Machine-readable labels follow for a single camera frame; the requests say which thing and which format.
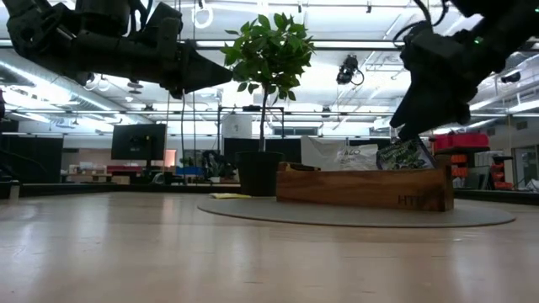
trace table surface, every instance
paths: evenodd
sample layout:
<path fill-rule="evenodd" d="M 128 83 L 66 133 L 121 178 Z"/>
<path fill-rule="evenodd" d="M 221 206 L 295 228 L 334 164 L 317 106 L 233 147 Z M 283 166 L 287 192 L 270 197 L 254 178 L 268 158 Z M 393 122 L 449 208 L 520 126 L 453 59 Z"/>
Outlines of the table surface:
<path fill-rule="evenodd" d="M 205 194 L 107 193 L 0 206 L 2 303 L 535 303 L 539 208 L 458 229 L 248 221 Z"/>

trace yellow object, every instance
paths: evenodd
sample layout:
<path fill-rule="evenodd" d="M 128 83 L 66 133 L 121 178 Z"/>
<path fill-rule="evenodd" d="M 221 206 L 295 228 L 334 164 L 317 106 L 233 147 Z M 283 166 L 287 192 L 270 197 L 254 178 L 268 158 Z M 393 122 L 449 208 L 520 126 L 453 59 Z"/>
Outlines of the yellow object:
<path fill-rule="evenodd" d="M 247 199 L 251 196 L 245 194 L 210 194 L 213 199 Z"/>

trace potted plant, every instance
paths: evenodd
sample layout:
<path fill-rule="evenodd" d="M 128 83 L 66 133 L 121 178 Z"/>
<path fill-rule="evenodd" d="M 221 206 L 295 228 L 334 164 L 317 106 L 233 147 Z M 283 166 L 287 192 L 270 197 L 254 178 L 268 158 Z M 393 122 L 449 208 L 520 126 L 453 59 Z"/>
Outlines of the potted plant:
<path fill-rule="evenodd" d="M 296 100 L 291 91 L 298 87 L 305 66 L 310 66 L 314 52 L 312 37 L 307 38 L 303 24 L 294 23 L 290 16 L 276 13 L 270 20 L 259 15 L 247 22 L 240 31 L 227 30 L 236 35 L 233 45 L 226 45 L 221 51 L 225 56 L 225 66 L 231 67 L 233 80 L 240 82 L 238 91 L 253 93 L 262 88 L 262 118 L 260 120 L 260 141 L 258 152 L 241 152 L 236 155 L 237 168 L 244 194 L 252 196 L 275 195 L 276 172 L 282 154 L 264 151 L 264 122 L 266 105 L 270 95 L 275 93 L 275 104 L 279 99 Z"/>

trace red storage bin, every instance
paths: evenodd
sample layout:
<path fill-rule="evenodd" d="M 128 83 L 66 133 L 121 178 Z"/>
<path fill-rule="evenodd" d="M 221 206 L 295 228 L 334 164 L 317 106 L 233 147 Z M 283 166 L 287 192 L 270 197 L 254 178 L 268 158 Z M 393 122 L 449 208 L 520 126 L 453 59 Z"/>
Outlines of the red storage bin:
<path fill-rule="evenodd" d="M 488 147 L 488 136 L 485 134 L 438 135 L 435 139 L 435 151 L 458 147 Z"/>

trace black plant pot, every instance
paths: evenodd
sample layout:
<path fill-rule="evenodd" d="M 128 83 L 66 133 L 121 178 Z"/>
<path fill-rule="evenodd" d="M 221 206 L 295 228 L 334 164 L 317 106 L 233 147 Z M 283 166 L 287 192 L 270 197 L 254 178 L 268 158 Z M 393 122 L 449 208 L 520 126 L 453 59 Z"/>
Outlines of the black plant pot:
<path fill-rule="evenodd" d="M 277 187 L 277 167 L 283 159 L 278 152 L 239 152 L 237 170 L 242 194 L 253 197 L 273 197 Z"/>

